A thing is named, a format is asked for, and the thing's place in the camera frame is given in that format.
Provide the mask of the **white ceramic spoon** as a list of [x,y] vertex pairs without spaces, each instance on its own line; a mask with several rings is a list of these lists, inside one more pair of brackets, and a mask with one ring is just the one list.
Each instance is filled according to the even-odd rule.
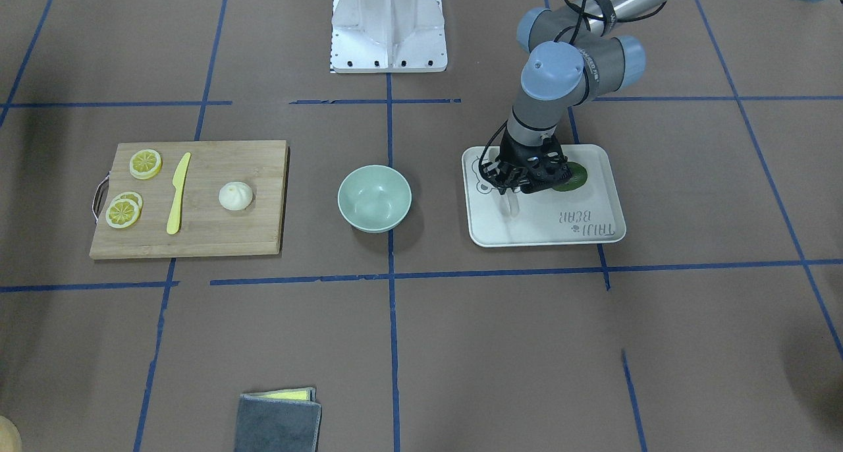
[[518,194],[515,191],[508,190],[503,194],[504,200],[504,214],[509,218],[516,218],[520,213]]

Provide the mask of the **white steamed bun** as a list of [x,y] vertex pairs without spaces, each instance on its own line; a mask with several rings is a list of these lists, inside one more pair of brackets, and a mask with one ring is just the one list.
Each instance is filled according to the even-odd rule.
[[253,202],[254,191],[245,182],[231,181],[220,188],[217,199],[227,211],[244,211]]

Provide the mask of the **light green bowl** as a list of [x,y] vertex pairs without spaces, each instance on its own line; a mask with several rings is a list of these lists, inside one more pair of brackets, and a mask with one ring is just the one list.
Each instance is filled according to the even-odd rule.
[[341,217],[365,233],[386,233],[406,218],[412,207],[412,188],[397,170],[385,165],[355,169],[337,192]]

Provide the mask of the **green avocado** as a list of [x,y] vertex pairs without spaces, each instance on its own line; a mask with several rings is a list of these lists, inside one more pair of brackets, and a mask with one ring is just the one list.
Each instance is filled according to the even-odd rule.
[[571,192],[578,190],[587,182],[588,172],[586,167],[579,163],[574,163],[574,161],[567,161],[566,166],[570,176],[560,184],[554,185],[552,187],[554,191]]

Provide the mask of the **white bear serving tray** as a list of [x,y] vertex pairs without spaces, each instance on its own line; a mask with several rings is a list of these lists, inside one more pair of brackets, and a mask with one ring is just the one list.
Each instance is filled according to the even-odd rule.
[[627,226],[606,151],[593,144],[566,144],[570,161],[586,167],[585,185],[571,192],[516,191],[520,213],[504,214],[502,194],[479,174],[481,146],[462,154],[468,230],[484,248],[614,244],[626,236]]

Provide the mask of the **bamboo cutting board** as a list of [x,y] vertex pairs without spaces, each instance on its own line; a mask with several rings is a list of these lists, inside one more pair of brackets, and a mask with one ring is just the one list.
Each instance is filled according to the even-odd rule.
[[[159,173],[148,180],[130,176],[128,163],[137,151],[151,148],[162,158]],[[184,185],[182,219],[175,235],[166,233],[174,196],[172,177],[186,152],[192,153]],[[138,221],[112,229],[100,215],[90,257],[95,260],[159,259],[207,256],[275,255],[283,236],[287,161],[285,140],[235,142],[125,142],[117,146],[105,202],[124,191],[144,197]],[[217,196],[231,181],[254,191],[244,211],[227,211]]]

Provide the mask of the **yellow plastic knife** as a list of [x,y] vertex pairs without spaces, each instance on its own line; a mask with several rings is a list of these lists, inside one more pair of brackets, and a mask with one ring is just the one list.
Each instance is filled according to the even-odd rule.
[[180,161],[178,161],[177,169],[175,169],[174,175],[172,177],[174,196],[171,203],[171,211],[169,212],[166,224],[166,233],[168,233],[169,235],[175,235],[180,230],[184,185],[186,184],[186,176],[190,164],[190,159],[192,159],[192,153],[184,153]]

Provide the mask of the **grey yellow folded cloth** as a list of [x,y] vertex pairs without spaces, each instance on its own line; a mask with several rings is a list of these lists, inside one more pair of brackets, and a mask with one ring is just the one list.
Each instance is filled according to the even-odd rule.
[[316,451],[321,413],[313,387],[241,394],[234,451]]

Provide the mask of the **lemon slice top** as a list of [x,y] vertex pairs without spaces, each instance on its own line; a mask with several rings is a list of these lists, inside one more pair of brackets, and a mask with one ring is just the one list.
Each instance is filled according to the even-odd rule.
[[130,157],[128,163],[130,176],[138,180],[153,178],[159,173],[161,167],[161,154],[151,148],[137,151]]

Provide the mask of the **lemon slice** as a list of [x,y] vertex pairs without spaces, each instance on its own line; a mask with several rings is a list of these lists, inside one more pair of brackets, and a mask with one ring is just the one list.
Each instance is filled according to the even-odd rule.
[[137,151],[130,157],[128,163],[130,176],[138,180],[153,178],[159,173],[161,167],[161,154],[151,148]]
[[132,200],[139,209],[144,207],[144,197],[141,194],[135,191],[124,191],[120,194],[117,194],[112,200],[112,202],[117,202],[117,200]]
[[116,199],[106,209],[105,221],[112,229],[128,229],[141,215],[141,206],[128,198]]

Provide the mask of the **lemon slice lower back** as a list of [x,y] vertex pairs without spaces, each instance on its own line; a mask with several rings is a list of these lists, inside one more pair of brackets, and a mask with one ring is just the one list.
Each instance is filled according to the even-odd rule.
[[132,200],[139,209],[144,207],[144,197],[141,194],[135,191],[124,191],[120,194],[117,194],[112,200],[112,202],[117,202],[117,200]]

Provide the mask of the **lemon slice lower front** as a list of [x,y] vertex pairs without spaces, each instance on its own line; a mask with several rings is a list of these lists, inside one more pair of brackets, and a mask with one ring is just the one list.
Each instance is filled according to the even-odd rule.
[[128,198],[116,199],[106,209],[105,221],[112,229],[128,229],[141,215],[141,206]]

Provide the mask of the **wooden mug tree stand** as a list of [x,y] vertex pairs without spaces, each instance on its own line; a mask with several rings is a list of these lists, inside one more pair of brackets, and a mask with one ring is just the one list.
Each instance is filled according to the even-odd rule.
[[21,452],[23,443],[18,428],[5,416],[0,416],[0,452]]

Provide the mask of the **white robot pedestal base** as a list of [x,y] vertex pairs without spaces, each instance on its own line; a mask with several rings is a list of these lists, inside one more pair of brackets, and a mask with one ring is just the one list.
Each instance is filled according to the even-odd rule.
[[329,66],[338,74],[446,71],[443,0],[332,0]]

